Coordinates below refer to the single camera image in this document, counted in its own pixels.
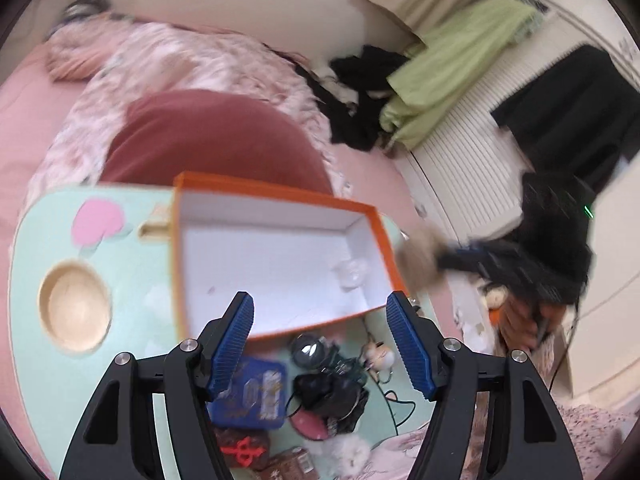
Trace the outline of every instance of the brown package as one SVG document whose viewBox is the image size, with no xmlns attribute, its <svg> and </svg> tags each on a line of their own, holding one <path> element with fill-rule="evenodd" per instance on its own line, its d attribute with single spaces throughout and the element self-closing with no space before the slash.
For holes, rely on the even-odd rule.
<svg viewBox="0 0 640 480">
<path fill-rule="evenodd" d="M 306 449 L 292 447 L 269 460 L 258 473 L 260 480 L 318 480 L 320 477 Z"/>
</svg>

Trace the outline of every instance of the orange box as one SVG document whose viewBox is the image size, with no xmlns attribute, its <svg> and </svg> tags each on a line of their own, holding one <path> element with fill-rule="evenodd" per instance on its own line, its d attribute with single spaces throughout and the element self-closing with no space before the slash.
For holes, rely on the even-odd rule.
<svg viewBox="0 0 640 480">
<path fill-rule="evenodd" d="M 404 290 L 377 210 L 253 180 L 183 173 L 172 210 L 174 304 L 180 338 L 252 295 L 250 338 L 299 333 L 362 316 Z M 336 266 L 356 260 L 345 288 Z"/>
</svg>

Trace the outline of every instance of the dark red cushion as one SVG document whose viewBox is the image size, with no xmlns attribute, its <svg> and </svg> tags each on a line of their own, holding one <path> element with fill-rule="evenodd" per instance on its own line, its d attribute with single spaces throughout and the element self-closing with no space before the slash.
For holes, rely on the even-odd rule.
<svg viewBox="0 0 640 480">
<path fill-rule="evenodd" d="M 332 194 L 321 155 L 291 118 L 243 95 L 173 90 L 133 102 L 101 182 L 172 186 L 183 171 Z"/>
</svg>

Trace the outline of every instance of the white fluffy toy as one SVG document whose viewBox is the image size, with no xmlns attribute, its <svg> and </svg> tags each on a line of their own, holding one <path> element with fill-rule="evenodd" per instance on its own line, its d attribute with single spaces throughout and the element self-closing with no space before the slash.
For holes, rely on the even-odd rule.
<svg viewBox="0 0 640 480">
<path fill-rule="evenodd" d="M 321 441 L 306 441 L 309 453 L 323 457 L 331 466 L 331 474 L 340 478 L 361 473 L 371 455 L 371 446 L 355 433 L 340 434 Z"/>
</svg>

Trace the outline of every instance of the black pouch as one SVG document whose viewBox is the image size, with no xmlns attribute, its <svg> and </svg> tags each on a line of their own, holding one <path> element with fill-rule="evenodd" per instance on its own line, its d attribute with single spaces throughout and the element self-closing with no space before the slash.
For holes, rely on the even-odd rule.
<svg viewBox="0 0 640 480">
<path fill-rule="evenodd" d="M 369 392 L 356 381 L 330 372 L 296 376 L 293 395 L 302 408 L 330 420 L 335 433 L 351 433 L 369 399 Z"/>
</svg>

